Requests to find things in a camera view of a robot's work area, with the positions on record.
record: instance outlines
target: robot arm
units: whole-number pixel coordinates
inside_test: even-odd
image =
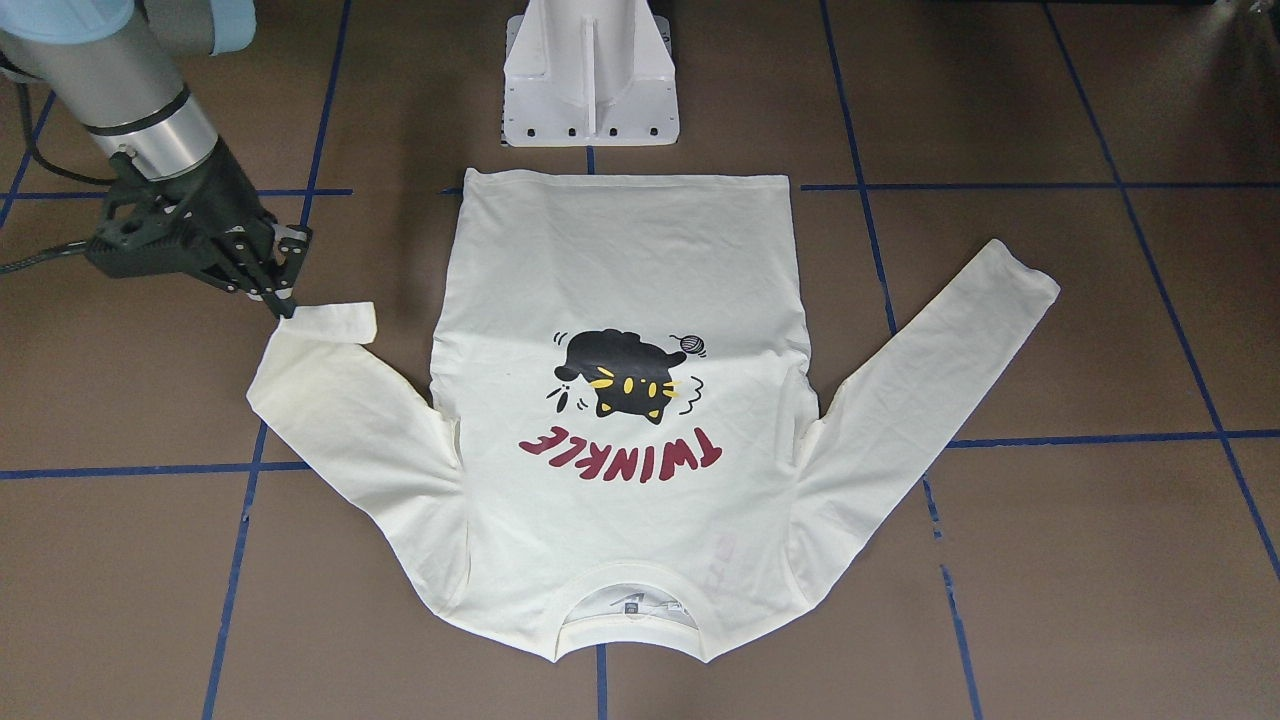
[[[211,9],[210,17],[227,5],[247,8],[252,36],[251,0],[168,3],[164,18],[174,27],[182,26],[178,5]],[[262,208],[142,8],[133,0],[0,0],[5,74],[49,82],[118,178],[83,254],[114,278],[186,273],[292,316],[289,296],[311,231],[283,227]],[[169,35],[170,44],[200,45]],[[221,37],[221,49],[237,44]],[[216,28],[206,47],[220,50]]]

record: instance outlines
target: black cable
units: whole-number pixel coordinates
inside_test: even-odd
[[[72,255],[81,255],[88,250],[87,240],[77,240],[76,242],[68,242],[64,245],[55,245],[52,247],[46,247],[40,252],[32,255],[31,258],[23,258],[14,263],[6,263],[0,265],[0,275],[6,275],[9,273],[17,273],[18,270],[26,270],[32,265],[38,265],[45,260],[54,260],[56,258],[70,258]]]
[[[92,178],[88,176],[82,176],[79,173],[68,170],[65,168],[59,168],[58,165],[50,163],[40,154],[40,147],[36,146],[36,131],[32,128],[32,113],[31,113],[31,90],[27,88],[26,83],[15,82],[14,87],[18,90],[18,114],[22,118],[22,137],[27,141],[27,152],[31,154],[31,159],[35,160],[41,168],[45,168],[55,176],[61,176],[77,182],[83,182],[88,184],[102,184],[109,186],[115,182],[115,179],[108,178]]]

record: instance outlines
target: shirt sleeve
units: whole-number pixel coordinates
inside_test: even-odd
[[[466,584],[456,425],[367,352],[369,302],[280,320],[248,389],[266,424],[381,529],[422,602],[447,611]]]
[[[993,240],[840,386],[800,441],[787,556],[810,602],[942,452],[1057,293]]]

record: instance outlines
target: neckline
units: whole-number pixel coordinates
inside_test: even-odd
[[[566,618],[591,593],[616,584],[652,585],[680,600],[698,625],[653,616],[600,615],[566,623]],[[543,642],[548,656],[564,655],[608,642],[640,642],[677,650],[703,662],[716,656],[712,647],[721,637],[712,602],[695,583],[673,570],[643,561],[599,565],[561,585],[543,612]]]

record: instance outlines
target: printed graphic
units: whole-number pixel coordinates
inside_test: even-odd
[[[614,447],[599,445],[585,437],[571,434],[559,425],[552,428],[538,439],[521,441],[520,448],[530,455],[544,455],[552,450],[547,462],[552,468],[571,466],[581,470],[584,480],[602,478],[605,482],[637,479],[648,483],[654,477],[667,482],[676,477],[676,470],[687,468],[710,468],[724,455],[724,448],[712,442],[707,432],[694,428],[694,442],[676,438],[662,446]]]
[[[557,333],[556,342],[564,337],[567,333]],[[681,397],[678,386],[684,380],[672,379],[671,369],[690,355],[707,356],[705,343],[698,336],[669,337],[680,343],[680,350],[667,352],[641,341],[636,333],[612,328],[577,333],[568,341],[564,364],[554,370],[564,384],[549,392],[547,398],[558,395],[556,411],[563,413],[575,380],[581,378],[595,391],[596,418],[622,413],[640,415],[657,425],[662,423],[667,405]],[[701,398],[703,382],[692,375],[690,379],[698,384],[690,389],[689,407],[681,415],[691,413],[694,402]],[[588,405],[579,400],[575,406],[581,410]]]

